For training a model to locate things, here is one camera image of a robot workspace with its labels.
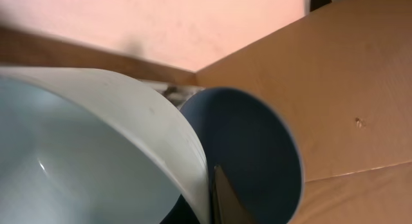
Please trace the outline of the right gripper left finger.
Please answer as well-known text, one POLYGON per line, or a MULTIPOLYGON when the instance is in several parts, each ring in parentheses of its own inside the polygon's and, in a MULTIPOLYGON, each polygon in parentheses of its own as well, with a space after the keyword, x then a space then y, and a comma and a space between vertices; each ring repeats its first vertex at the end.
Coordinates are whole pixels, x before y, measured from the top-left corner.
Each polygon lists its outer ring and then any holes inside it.
POLYGON ((174 207, 160 224, 200 224, 200 222, 185 198, 179 196, 174 207))

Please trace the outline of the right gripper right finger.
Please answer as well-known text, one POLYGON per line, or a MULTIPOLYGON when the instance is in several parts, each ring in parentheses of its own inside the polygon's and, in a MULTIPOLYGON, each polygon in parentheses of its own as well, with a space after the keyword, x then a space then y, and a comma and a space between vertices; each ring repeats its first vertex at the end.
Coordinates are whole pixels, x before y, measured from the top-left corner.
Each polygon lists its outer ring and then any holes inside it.
POLYGON ((253 217, 240 202, 220 165, 214 167, 212 182, 212 214, 214 224, 255 224, 253 217))

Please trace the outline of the dark blue plate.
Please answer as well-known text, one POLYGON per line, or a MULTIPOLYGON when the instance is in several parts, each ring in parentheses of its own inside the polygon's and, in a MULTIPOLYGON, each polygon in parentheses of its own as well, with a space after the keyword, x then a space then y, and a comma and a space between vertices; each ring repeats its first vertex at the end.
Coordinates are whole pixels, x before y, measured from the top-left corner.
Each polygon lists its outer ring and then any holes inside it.
POLYGON ((200 139, 210 177, 219 165, 258 223, 288 223, 303 193, 294 139, 274 111, 233 88, 209 88, 180 109, 200 139))

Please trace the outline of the light blue bowl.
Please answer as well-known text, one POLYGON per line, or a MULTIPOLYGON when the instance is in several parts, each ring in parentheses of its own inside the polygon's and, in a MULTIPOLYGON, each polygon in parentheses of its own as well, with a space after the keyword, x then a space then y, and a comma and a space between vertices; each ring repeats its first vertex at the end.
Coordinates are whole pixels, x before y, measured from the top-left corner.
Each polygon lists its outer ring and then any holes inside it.
POLYGON ((210 221, 207 161, 165 97, 113 71, 1 68, 2 223, 210 221))

